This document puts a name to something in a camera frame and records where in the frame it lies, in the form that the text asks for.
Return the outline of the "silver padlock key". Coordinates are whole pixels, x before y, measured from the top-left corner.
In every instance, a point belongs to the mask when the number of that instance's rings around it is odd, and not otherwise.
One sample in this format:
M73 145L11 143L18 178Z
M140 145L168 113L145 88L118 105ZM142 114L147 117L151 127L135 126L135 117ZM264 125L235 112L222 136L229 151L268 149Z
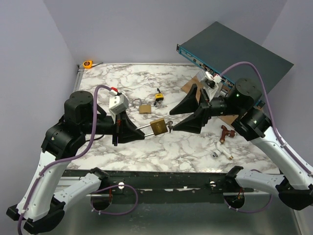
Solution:
M173 122L170 120L166 123L169 133L171 133L172 129L173 129Z

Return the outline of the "long shackle brass padlock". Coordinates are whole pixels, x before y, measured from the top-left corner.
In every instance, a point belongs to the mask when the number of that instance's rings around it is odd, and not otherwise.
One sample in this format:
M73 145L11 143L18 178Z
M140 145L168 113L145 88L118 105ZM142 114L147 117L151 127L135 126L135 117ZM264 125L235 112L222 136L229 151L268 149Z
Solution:
M141 130L147 127L151 127L152 133L145 134L144 137L157 136L157 135L165 134L168 132L168 128L167 128L164 118L151 121L147 125L136 128L136 130Z

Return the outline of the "yellow black padlock with keys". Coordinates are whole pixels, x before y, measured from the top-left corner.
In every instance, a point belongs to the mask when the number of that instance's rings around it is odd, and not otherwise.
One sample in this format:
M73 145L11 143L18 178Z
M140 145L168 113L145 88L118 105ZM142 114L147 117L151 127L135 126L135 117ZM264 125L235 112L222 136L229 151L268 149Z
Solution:
M164 95L163 93L160 91L159 88L157 88L157 93L155 94L155 101L154 101L154 106L158 106L160 105L164 100Z

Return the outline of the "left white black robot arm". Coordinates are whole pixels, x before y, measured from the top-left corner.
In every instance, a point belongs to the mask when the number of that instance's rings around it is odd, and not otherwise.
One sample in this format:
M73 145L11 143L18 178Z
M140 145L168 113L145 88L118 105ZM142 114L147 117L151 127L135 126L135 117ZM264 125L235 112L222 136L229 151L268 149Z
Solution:
M65 212L90 193L104 193L111 185L109 174L93 168L78 182L56 192L56 187L73 157L84 144L91 146L95 135L111 135L114 145L143 140L126 114L127 103L116 115L107 115L87 91L77 91L64 104L64 115L49 128L41 146L39 164L22 200L6 214L18 222L18 231L31 235L49 232L62 221Z

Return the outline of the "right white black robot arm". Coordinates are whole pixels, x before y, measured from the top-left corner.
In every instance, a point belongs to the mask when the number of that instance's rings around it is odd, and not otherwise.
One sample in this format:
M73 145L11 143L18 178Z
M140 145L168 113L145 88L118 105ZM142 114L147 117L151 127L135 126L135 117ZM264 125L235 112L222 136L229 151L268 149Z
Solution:
M172 127L173 131L199 134L212 117L236 115L232 122L235 132L264 152L282 171L281 174L263 174L233 167L225 176L225 187L235 192L240 188L252 188L278 196L288 207L300 211L313 203L313 176L305 170L307 163L296 152L287 149L275 135L272 120L254 107L262 92L248 78L235 82L225 97L209 98L204 89L196 98L197 85L193 85L186 97L175 106L170 115L186 114Z

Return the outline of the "small brass padlock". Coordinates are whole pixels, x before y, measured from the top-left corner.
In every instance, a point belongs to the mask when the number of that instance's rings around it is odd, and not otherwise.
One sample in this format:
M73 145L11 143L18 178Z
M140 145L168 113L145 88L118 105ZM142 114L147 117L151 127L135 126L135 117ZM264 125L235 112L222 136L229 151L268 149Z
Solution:
M139 114L151 114L152 109L150 104L142 104L142 100L140 98L135 98L132 102L132 105L138 105Z

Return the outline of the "wooden board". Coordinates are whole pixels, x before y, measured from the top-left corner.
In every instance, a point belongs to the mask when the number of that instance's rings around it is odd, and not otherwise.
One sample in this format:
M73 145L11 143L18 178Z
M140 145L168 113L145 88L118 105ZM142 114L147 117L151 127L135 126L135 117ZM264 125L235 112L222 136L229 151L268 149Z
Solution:
M196 75L191 80L189 80L184 86L182 86L181 90L184 91L185 93L188 93L193 84L197 85L198 89L197 89L197 93L196 93L196 99L197 99L197 101L199 101L199 99L200 99L200 88L202 88L203 85L200 83L200 81L198 80ZM218 89L218 92L216 93L216 96L219 95L221 84L223 84L223 83L218 84L219 89ZM221 119L226 124L230 125L237 118L237 115L218 116L218 118Z

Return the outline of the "brown tap fitting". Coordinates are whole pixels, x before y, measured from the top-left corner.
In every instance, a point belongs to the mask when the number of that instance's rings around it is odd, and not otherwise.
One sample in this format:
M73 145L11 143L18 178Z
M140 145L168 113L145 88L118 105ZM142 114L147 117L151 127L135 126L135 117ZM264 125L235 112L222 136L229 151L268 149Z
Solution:
M230 138L234 138L236 135L236 132L234 130L228 130L226 126L222 125L222 134L220 137L220 143L225 143L225 137L228 136Z

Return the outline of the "white tap fitting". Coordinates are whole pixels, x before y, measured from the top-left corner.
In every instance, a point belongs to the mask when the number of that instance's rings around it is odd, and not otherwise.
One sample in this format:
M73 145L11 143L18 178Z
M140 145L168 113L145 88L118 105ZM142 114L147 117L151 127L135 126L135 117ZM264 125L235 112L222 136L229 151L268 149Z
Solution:
M223 145L218 141L215 143L215 149L212 151L212 157L214 159L217 159L220 155L225 155L227 159L232 160L233 156L232 154L228 151L228 149L226 149L225 147L223 147Z

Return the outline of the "orange tape measure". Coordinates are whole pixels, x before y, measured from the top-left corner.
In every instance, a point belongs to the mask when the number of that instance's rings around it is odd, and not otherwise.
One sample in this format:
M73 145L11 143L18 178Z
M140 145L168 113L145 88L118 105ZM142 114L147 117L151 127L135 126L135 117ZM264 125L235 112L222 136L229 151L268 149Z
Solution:
M91 69L91 68L94 68L94 67L99 66L101 64L103 64L103 62L95 64L92 60L86 60L82 63L82 66L84 69Z

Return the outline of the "metal switch stand bracket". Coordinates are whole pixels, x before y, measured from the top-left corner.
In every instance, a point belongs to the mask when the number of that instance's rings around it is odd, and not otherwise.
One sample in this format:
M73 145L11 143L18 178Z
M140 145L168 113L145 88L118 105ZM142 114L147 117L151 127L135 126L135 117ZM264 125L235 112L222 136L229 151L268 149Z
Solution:
M219 96L222 96L222 97L227 96L227 94L230 92L231 88L232 88L232 86L221 84L221 88L220 88L220 91L219 91Z

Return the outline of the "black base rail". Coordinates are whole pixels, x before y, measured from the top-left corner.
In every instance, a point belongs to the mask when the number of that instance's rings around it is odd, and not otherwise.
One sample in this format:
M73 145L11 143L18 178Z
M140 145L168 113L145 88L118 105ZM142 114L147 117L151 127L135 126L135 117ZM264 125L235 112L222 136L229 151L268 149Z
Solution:
M112 197L115 204L223 203L224 194L236 195L240 186L224 173L177 173L108 170L91 194Z

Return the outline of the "teal network switch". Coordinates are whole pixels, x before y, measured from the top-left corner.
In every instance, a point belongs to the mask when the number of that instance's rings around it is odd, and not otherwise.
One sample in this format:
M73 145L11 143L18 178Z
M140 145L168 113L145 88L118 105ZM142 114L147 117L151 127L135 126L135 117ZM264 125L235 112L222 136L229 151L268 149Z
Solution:
M234 86L238 79L250 78L263 94L268 94L293 67L292 62L219 22L177 45L177 52L211 74L236 65L223 75L222 83L228 81L228 86Z

